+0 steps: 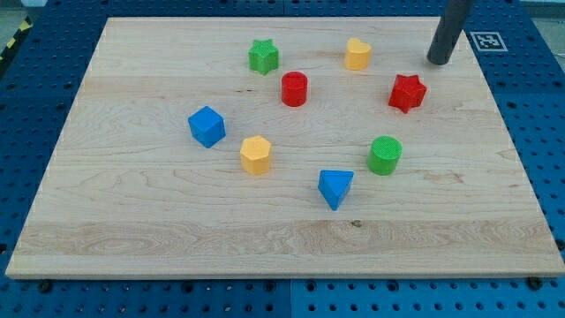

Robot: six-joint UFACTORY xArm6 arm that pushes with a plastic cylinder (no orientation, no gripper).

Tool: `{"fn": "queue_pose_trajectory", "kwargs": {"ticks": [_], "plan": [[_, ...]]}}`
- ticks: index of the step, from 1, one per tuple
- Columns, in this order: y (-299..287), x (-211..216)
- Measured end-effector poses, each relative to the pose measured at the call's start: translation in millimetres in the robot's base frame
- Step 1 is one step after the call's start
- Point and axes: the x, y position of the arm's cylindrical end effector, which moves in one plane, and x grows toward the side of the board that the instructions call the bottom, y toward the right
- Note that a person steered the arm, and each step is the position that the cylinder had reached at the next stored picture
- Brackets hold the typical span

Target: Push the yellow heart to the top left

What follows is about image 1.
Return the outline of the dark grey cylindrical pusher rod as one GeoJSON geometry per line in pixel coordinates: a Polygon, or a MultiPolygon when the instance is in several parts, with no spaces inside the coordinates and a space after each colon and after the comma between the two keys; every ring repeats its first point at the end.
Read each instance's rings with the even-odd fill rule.
{"type": "Polygon", "coordinates": [[[431,45],[426,54],[427,60],[435,65],[449,62],[463,26],[471,14],[474,0],[448,0],[431,45]]]}

